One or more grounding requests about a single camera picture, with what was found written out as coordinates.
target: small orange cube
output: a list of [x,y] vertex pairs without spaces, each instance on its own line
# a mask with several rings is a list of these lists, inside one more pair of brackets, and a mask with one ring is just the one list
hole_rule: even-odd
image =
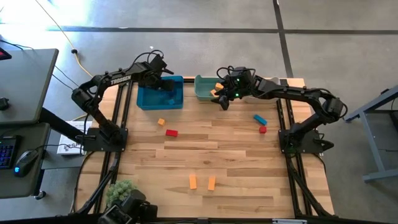
[[193,190],[197,188],[197,177],[195,174],[189,175],[189,187]]
[[215,176],[209,177],[208,190],[214,190],[215,186],[216,186],[216,177]]
[[162,118],[159,118],[159,120],[157,121],[157,123],[163,126],[163,125],[165,124],[165,120],[162,119]]
[[216,95],[216,92],[217,92],[216,90],[211,90],[211,91],[210,91],[210,93],[211,93],[214,97],[218,97],[218,96]]
[[216,84],[215,90],[216,90],[216,91],[220,91],[220,90],[222,90],[223,88],[224,88],[223,85],[221,85],[220,83],[217,83],[217,84]]

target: keyboard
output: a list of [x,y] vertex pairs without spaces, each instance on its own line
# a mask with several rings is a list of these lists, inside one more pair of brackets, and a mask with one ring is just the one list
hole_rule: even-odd
[[12,169],[17,156],[20,136],[3,136],[0,138],[0,169]]

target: gray floor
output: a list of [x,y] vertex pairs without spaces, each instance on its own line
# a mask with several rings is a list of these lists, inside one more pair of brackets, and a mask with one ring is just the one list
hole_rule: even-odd
[[[19,2],[7,2],[0,12],[1,22],[20,24],[0,25],[2,37],[35,48],[56,47],[60,50],[57,65],[77,83],[88,80],[62,33],[42,31],[42,26],[53,25],[47,15],[34,1],[23,7]],[[112,4],[87,0],[78,1],[80,7],[61,0],[40,2],[65,26],[277,28],[272,0],[118,0]],[[398,1],[394,0],[279,0],[279,4],[285,29],[398,29]],[[169,69],[177,74],[213,76],[218,67],[244,65],[256,68],[265,77],[286,76],[278,34],[67,35],[91,73],[126,67],[138,53],[152,46],[165,52]],[[398,83],[398,35],[286,35],[286,39],[294,77],[304,78],[307,86],[331,90],[350,111]],[[12,49],[3,44],[0,47]],[[63,119],[82,114],[70,100],[70,90],[58,81],[51,81],[49,92],[53,94],[45,101],[47,109]],[[377,170],[362,124],[340,121],[320,130],[325,139],[335,143],[325,153],[325,162],[336,214],[398,223],[398,178],[371,184],[362,181],[363,174]],[[397,167],[397,160],[391,159],[397,156],[394,152],[386,155],[389,167]],[[67,214],[76,175],[76,169],[46,171],[42,188],[49,196],[41,201],[0,200],[0,220]]]

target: wooden tabletop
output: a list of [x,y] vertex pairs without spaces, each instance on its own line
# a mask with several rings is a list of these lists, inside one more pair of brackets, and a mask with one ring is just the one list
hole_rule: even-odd
[[[304,86],[301,78],[288,79],[288,83]],[[182,110],[143,111],[136,105],[137,89],[134,86],[127,119],[128,146],[122,154],[118,180],[131,179],[150,203],[158,205],[158,217],[294,217],[286,162],[279,149],[276,103],[235,100],[223,111],[220,105],[198,101],[193,84],[187,83]],[[116,86],[109,88],[100,105],[109,119],[116,92]],[[292,101],[292,106],[296,122],[311,115],[306,103]],[[118,124],[122,112],[121,106]],[[259,134],[254,114],[268,121],[266,134]],[[166,120],[164,127],[157,124],[159,118]],[[166,129],[177,130],[178,137],[165,136]],[[103,156],[96,152],[87,160],[80,176],[77,208],[97,187]],[[322,163],[314,155],[303,154],[303,164],[309,189],[325,210],[333,213]],[[197,176],[196,190],[190,190],[190,174]],[[212,175],[216,185],[209,191]],[[305,212],[301,190],[297,194]]]

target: green plant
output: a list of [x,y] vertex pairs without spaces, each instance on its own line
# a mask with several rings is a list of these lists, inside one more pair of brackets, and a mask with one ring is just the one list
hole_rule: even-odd
[[137,187],[132,184],[131,180],[116,181],[115,184],[111,184],[106,192],[106,206],[112,206],[112,203],[116,200],[124,201],[130,191],[134,189],[137,189]]

